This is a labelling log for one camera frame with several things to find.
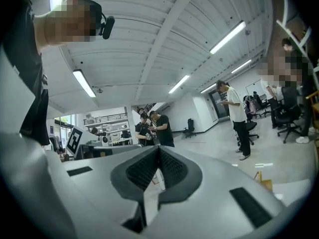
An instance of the headset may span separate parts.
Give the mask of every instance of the headset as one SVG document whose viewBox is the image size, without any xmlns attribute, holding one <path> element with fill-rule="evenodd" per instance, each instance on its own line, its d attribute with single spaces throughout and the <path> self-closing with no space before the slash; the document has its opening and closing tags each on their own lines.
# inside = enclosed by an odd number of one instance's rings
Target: headset
<svg viewBox="0 0 319 239">
<path fill-rule="evenodd" d="M 107 18 L 104 16 L 104 14 L 102 13 L 102 16 L 104 17 L 105 23 L 101 24 L 101 29 L 99 32 L 99 35 L 101 35 L 103 37 L 103 39 L 109 39 L 110 38 L 110 34 L 115 22 L 115 19 L 113 16 L 108 16 Z"/>
</svg>

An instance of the ceiling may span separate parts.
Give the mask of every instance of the ceiling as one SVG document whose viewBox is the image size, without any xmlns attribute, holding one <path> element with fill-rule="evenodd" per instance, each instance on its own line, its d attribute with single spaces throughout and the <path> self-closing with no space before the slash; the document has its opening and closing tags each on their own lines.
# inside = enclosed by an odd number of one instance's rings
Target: ceiling
<svg viewBox="0 0 319 239">
<path fill-rule="evenodd" d="M 202 91 L 252 59 L 265 54 L 272 26 L 271 0 L 94 0 L 115 17 L 111 37 L 49 47 L 42 54 L 49 79 L 48 116 L 107 107 L 170 102 Z M 36 14 L 49 0 L 33 0 Z M 216 54 L 215 46 L 241 20 L 246 28 Z M 72 71 L 82 69 L 103 93 L 90 98 Z M 249 69 L 243 68 L 238 73 Z M 173 94 L 171 88 L 190 78 Z"/>
</svg>

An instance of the floor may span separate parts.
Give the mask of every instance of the floor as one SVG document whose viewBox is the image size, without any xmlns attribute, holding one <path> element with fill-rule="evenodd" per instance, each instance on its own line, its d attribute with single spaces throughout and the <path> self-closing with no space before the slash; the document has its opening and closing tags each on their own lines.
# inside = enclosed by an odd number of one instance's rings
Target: floor
<svg viewBox="0 0 319 239">
<path fill-rule="evenodd" d="M 253 121 L 257 122 L 257 126 L 250 133 L 260 137 L 252 138 L 254 145 L 251 145 L 251 156 L 243 161 L 239 160 L 240 153 L 235 152 L 238 148 L 237 140 L 229 120 L 219 122 L 208 132 L 192 138 L 176 136 L 175 147 L 228 162 L 252 178 L 257 171 L 261 171 L 263 180 L 272 180 L 274 195 L 288 206 L 306 196 L 315 181 L 313 140 L 308 144 L 298 144 L 295 142 L 298 136 L 291 133 L 287 143 L 283 144 L 285 134 L 277 136 L 278 130 L 272 129 L 269 114 L 266 118 L 257 117 Z M 303 125 L 303 120 L 296 124 Z M 313 139 L 314 134 L 310 133 L 309 137 Z M 148 223 L 157 213 L 157 195 L 161 191 L 159 184 L 153 182 L 145 191 Z"/>
</svg>

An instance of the black office chair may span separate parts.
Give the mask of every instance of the black office chair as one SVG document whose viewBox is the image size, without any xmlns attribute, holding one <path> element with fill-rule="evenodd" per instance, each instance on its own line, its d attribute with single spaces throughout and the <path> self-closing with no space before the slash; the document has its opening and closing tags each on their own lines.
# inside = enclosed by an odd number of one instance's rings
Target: black office chair
<svg viewBox="0 0 319 239">
<path fill-rule="evenodd" d="M 248 123 L 245 123 L 245 126 L 246 126 L 246 129 L 247 131 L 251 131 L 253 130 L 256 126 L 257 126 L 257 122 L 248 122 Z M 250 139 L 251 137 L 254 137 L 256 136 L 257 138 L 259 138 L 259 135 L 257 134 L 248 134 L 248 137 L 249 137 L 249 141 L 251 143 L 251 145 L 254 145 L 255 143 L 253 142 L 252 139 Z M 240 141 L 239 141 L 239 137 L 237 137 L 237 145 L 240 146 Z"/>
<path fill-rule="evenodd" d="M 191 138 L 191 136 L 193 134 L 195 134 L 195 136 L 196 136 L 196 133 L 194 133 L 194 130 L 195 130 L 195 128 L 194 128 L 194 120 L 188 119 L 187 123 L 188 123 L 188 128 L 184 127 L 184 131 L 183 131 L 183 133 L 185 134 L 186 138 L 188 138 L 188 137 Z"/>
<path fill-rule="evenodd" d="M 278 124 L 286 125 L 287 128 L 281 130 L 277 133 L 280 136 L 281 133 L 285 133 L 286 137 L 283 143 L 286 143 L 287 137 L 291 132 L 294 132 L 300 135 L 300 132 L 297 131 L 297 128 L 301 128 L 300 126 L 294 123 L 295 120 L 299 119 L 301 115 L 300 107 L 297 102 L 297 89 L 296 87 L 282 87 L 282 93 L 284 96 L 284 103 L 281 106 L 278 106 L 274 109 L 275 119 Z"/>
</svg>

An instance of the sneaker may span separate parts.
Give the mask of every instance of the sneaker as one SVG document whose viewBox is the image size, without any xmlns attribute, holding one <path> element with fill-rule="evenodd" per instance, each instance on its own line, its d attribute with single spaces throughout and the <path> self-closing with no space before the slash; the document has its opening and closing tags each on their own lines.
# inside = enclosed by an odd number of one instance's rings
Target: sneaker
<svg viewBox="0 0 319 239">
<path fill-rule="evenodd" d="M 315 129 L 313 126 L 312 127 L 309 127 L 309 132 L 310 133 L 319 133 L 319 130 L 318 129 Z"/>
<path fill-rule="evenodd" d="M 239 160 L 244 160 L 244 159 L 246 159 L 246 158 L 248 158 L 248 157 L 250 157 L 250 154 L 247 155 L 247 156 L 242 155 L 242 156 L 239 158 Z"/>
<path fill-rule="evenodd" d="M 299 136 L 296 139 L 296 143 L 309 143 L 309 137 L 308 136 Z"/>
</svg>

